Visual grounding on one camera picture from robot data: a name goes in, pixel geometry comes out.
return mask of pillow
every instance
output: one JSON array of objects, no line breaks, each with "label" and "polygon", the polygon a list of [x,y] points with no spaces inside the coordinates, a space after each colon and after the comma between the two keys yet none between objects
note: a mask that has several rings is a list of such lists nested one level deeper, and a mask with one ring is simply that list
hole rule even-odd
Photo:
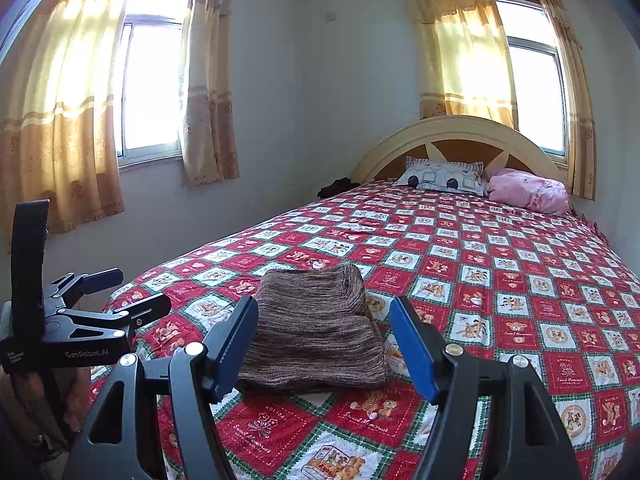
[{"label": "pillow", "polygon": [[538,213],[562,216],[571,206],[562,182],[542,178],[524,171],[500,170],[486,186],[489,199]]},{"label": "pillow", "polygon": [[412,176],[418,179],[417,189],[484,196],[484,184],[480,178],[457,164],[431,160],[418,162],[408,168],[394,186],[406,186]]},{"label": "pillow", "polygon": [[484,164],[482,162],[437,162],[428,158],[415,158],[414,156],[407,155],[404,167],[409,169],[415,164],[449,164],[450,166],[457,166],[463,170],[472,171],[476,176],[482,175],[482,172],[484,171]]}]

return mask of bed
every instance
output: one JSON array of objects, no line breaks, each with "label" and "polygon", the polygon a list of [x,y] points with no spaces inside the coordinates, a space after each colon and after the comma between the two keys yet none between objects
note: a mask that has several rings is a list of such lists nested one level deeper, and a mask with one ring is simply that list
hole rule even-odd
[{"label": "bed", "polygon": [[[545,153],[506,126],[463,116],[423,120],[369,152],[352,174],[362,186],[162,264],[116,291],[108,308],[168,295],[172,312],[136,340],[142,358],[164,357],[224,322],[267,270],[353,262],[392,380],[370,392],[232,391],[212,412],[238,478],[411,478],[435,408],[414,390],[390,331],[390,300],[405,294],[424,322],[473,354],[526,355],[552,394],[584,477],[603,479],[640,426],[640,282],[576,218],[391,186],[407,154],[562,179]],[[92,370],[92,396],[109,370]],[[170,478],[179,479],[170,410],[161,399],[162,447]],[[465,479],[478,469],[487,417],[481,400]]]}]

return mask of curtain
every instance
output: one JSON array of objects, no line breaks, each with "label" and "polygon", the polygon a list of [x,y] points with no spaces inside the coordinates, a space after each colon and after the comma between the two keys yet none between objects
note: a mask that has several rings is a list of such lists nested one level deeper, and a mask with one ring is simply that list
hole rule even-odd
[{"label": "curtain", "polygon": [[591,97],[582,63],[582,46],[575,37],[561,0],[540,0],[558,38],[569,111],[566,187],[575,196],[595,199],[596,145]]},{"label": "curtain", "polygon": [[0,66],[0,228],[49,198],[50,232],[124,210],[113,67],[126,0],[43,0]]},{"label": "curtain", "polygon": [[495,0],[407,0],[420,56],[420,118],[465,114],[518,129]]},{"label": "curtain", "polygon": [[229,89],[231,0],[190,0],[182,24],[180,134],[187,181],[239,177]]}]

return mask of folded sweater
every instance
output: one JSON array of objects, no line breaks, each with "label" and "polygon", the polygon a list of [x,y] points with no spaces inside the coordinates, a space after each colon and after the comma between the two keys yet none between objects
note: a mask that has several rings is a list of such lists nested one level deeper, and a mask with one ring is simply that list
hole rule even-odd
[{"label": "folded sweater", "polygon": [[386,383],[384,342],[360,270],[270,270],[256,294],[258,328],[238,375],[242,392],[303,393]]}]

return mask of bed sheet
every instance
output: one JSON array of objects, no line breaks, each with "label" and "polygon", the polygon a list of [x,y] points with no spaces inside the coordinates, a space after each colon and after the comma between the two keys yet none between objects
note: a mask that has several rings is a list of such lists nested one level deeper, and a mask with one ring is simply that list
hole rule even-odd
[{"label": "bed sheet", "polygon": [[[363,275],[391,380],[384,390],[290,397],[232,391],[212,412],[238,478],[411,478],[435,408],[414,390],[390,330],[397,294],[475,355],[526,355],[584,477],[601,480],[613,468],[640,426],[640,285],[574,218],[373,182],[150,270],[116,291],[108,307],[168,295],[172,312],[138,331],[136,352],[169,356],[228,319],[267,270],[341,260]],[[94,398],[109,370],[92,370]],[[478,469],[487,418],[481,400],[465,479]],[[159,420],[169,476],[180,479],[168,398],[159,401]]]}]

